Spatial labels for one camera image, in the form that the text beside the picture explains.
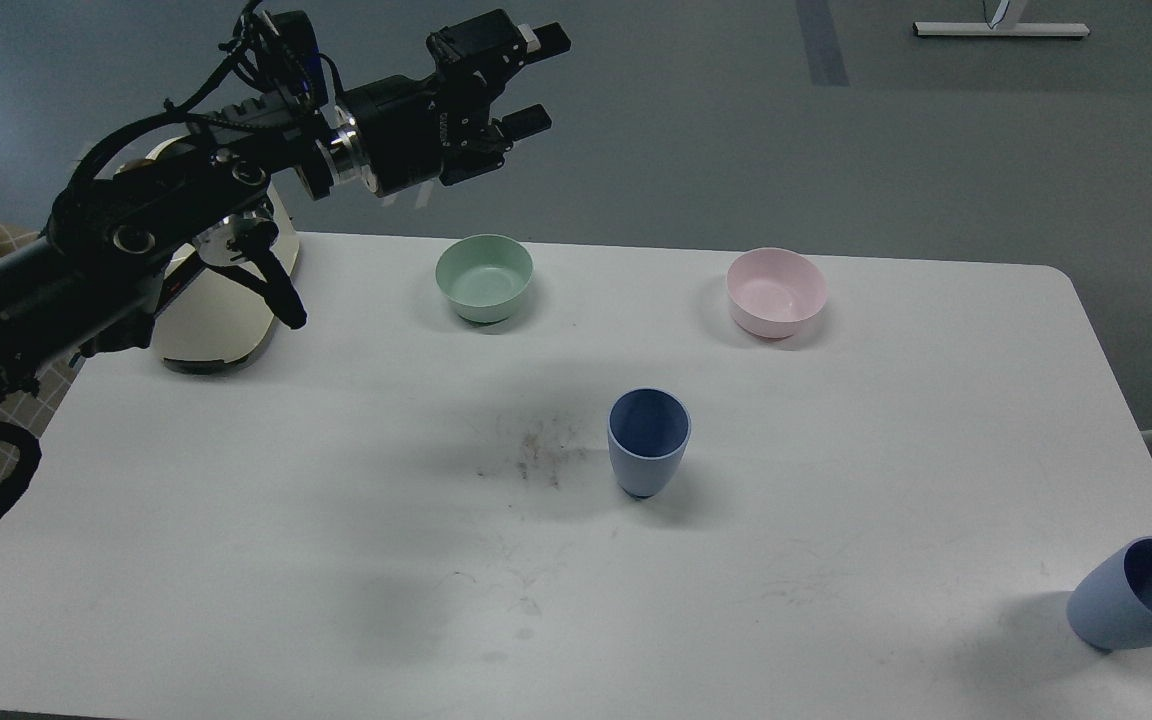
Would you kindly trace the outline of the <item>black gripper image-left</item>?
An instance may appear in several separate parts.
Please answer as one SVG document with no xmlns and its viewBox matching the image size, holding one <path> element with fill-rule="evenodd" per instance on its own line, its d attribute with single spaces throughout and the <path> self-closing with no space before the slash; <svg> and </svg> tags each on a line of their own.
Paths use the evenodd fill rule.
<svg viewBox="0 0 1152 720">
<path fill-rule="evenodd" d="M 529 65 L 568 53 L 562 24 L 531 26 L 492 10 L 435 29 L 424 79 L 391 76 L 335 96 L 335 179 L 378 197 L 435 179 L 458 184 L 499 170 L 521 141 L 550 131 L 535 104 L 493 118 L 492 104 Z"/>
</svg>

